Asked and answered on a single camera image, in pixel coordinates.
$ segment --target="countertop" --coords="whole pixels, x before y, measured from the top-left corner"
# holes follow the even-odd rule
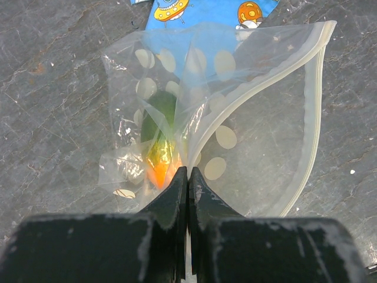
[[[145,27],[151,3],[0,2],[0,245],[37,213],[132,212],[97,186],[111,149],[101,50]],[[280,0],[261,27],[338,22],[325,54],[322,125],[288,216],[338,219],[377,263],[377,6]]]

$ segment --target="white polka dot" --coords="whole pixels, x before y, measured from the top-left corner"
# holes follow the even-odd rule
[[[154,55],[151,51],[145,49],[139,49],[135,51],[135,55],[144,68],[153,68],[154,66]]]
[[[168,81],[165,90],[168,93],[174,94],[176,97],[179,95],[179,85],[175,81]]]
[[[174,72],[176,69],[176,60],[168,49],[161,49],[158,59],[160,59],[162,65],[168,72]]]
[[[190,103],[191,105],[197,103],[204,103],[204,90],[201,87],[193,87],[190,90]]]
[[[198,157],[196,158],[195,163],[194,163],[194,167],[198,166],[200,160],[201,160],[201,153],[199,153]]]
[[[210,110],[212,112],[219,112],[225,109],[226,99],[221,93],[213,94],[210,99]]]
[[[239,29],[236,34],[236,38],[238,41],[241,41],[239,44],[243,43],[245,40],[249,38],[249,36],[253,33],[254,31],[251,31],[248,29]]]
[[[130,190],[118,189],[118,190],[113,191],[113,194],[115,194],[117,196],[122,196],[122,197],[127,198],[127,199],[136,198],[135,193],[130,191]]]
[[[136,110],[134,114],[134,122],[136,126],[140,127],[142,121],[143,121],[143,114],[141,113],[140,109],[138,109]]]
[[[204,168],[204,175],[208,180],[216,180],[225,172],[226,162],[221,157],[212,158]]]
[[[221,81],[227,81],[233,76],[236,61],[230,52],[220,50],[214,58],[214,69]]]
[[[217,128],[216,139],[219,145],[225,149],[232,149],[237,144],[236,134],[226,126]]]
[[[186,66],[190,72],[198,74],[206,71],[207,59],[202,50],[190,49],[186,55]]]
[[[143,78],[136,84],[136,93],[142,99],[150,98],[157,91],[157,85],[151,78]]]

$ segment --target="plastic bag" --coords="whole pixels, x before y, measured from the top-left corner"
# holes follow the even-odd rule
[[[117,41],[102,57],[115,150],[101,157],[99,185],[139,210],[179,166],[198,166],[241,214],[285,215],[315,159],[335,24],[203,23]]]

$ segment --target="spaceship illustration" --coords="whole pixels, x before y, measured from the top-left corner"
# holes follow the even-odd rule
[[[190,0],[157,0],[158,8],[154,11],[154,18],[158,21],[164,22],[166,27],[167,21],[174,21],[180,19],[182,24],[184,21],[182,15],[184,10],[191,6],[188,2]]]

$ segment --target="orange planet illustration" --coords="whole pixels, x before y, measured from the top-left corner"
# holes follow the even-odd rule
[[[238,8],[238,20],[240,24],[242,24],[244,21],[253,21],[256,23],[257,20],[262,17],[262,10],[255,2],[244,2]]]

